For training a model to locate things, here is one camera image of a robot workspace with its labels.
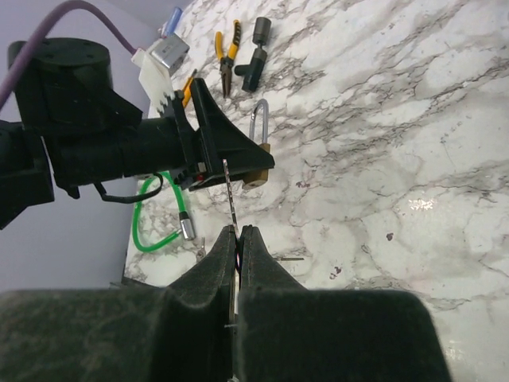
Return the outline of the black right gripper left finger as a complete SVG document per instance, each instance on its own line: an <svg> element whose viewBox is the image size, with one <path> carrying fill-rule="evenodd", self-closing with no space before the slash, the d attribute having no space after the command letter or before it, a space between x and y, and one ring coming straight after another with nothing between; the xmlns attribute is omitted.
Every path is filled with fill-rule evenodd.
<svg viewBox="0 0 509 382"><path fill-rule="evenodd" d="M235 234L166 287L1 296L4 381L225 381L233 375Z"/></svg>

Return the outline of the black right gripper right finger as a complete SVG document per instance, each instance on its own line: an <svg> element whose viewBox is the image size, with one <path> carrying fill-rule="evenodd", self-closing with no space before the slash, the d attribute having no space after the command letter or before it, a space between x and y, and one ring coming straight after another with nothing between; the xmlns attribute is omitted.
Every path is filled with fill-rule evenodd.
<svg viewBox="0 0 509 382"><path fill-rule="evenodd" d="M429 311L402 290L308 290L242 230L242 381L449 381Z"/></svg>

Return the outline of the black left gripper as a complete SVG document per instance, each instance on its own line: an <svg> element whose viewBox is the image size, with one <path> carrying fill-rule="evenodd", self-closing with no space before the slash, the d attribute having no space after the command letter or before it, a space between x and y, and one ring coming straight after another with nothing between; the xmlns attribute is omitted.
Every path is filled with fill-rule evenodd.
<svg viewBox="0 0 509 382"><path fill-rule="evenodd" d="M121 130L124 177L168 171L182 189L195 191L225 183L225 158L233 181L242 180L251 172L274 168L274 157L228 119L204 79L196 78L190 90L197 129L186 119L184 93L177 91L170 100L172 115L143 119L138 126Z"/></svg>

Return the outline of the silver key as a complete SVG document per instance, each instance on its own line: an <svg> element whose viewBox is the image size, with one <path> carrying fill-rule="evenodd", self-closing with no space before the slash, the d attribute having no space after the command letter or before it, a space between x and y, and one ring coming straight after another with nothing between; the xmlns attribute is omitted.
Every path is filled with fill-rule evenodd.
<svg viewBox="0 0 509 382"><path fill-rule="evenodd" d="M223 159L223 171L224 171L224 177L225 177L225 184L227 186L227 197L228 197L228 203L230 207L230 213L231 213L231 222L235 231L235 239L239 240L239 228L238 228L238 221L236 217L235 212L235 203L233 199L233 193L232 193L232 185L231 185L231 179L230 179L230 172L229 167L227 163L227 159Z"/></svg>

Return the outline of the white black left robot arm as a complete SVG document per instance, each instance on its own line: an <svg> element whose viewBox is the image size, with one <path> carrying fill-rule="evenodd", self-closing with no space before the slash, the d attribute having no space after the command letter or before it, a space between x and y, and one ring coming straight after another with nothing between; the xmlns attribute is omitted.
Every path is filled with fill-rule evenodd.
<svg viewBox="0 0 509 382"><path fill-rule="evenodd" d="M193 81L191 94L197 128L181 92L146 119L114 91L107 48L78 38L43 41L15 88L20 121L1 124L2 226L53 202L55 188L76 199L93 185L103 201L133 204L142 197L109 194L104 183L168 172L193 191L274 167L273 156L220 110L204 80Z"/></svg>

